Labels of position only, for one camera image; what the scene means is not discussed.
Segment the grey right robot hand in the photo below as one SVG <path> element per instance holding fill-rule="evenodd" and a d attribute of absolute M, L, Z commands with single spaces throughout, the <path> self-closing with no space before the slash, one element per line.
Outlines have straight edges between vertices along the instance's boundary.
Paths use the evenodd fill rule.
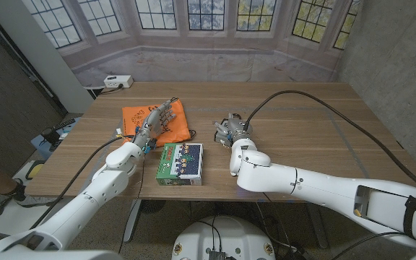
<path fill-rule="evenodd" d="M 246 122 L 237 113 L 229 113 L 227 118 L 224 118 L 220 123 L 215 121 L 214 125 L 216 127 L 214 141 L 226 147 L 232 147 L 234 142 L 239 139 L 249 138 L 252 132 L 251 126 L 244 130 Z"/>

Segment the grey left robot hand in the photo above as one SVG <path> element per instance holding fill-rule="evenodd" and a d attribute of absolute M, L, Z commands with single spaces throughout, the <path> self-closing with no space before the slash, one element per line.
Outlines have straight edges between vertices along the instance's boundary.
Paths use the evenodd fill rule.
<path fill-rule="evenodd" d="M 142 126 L 131 142 L 143 150 L 156 148 L 157 137 L 163 132 L 168 123 L 176 117 L 171 108 L 171 100 L 167 100 L 152 110 L 144 119 Z"/>

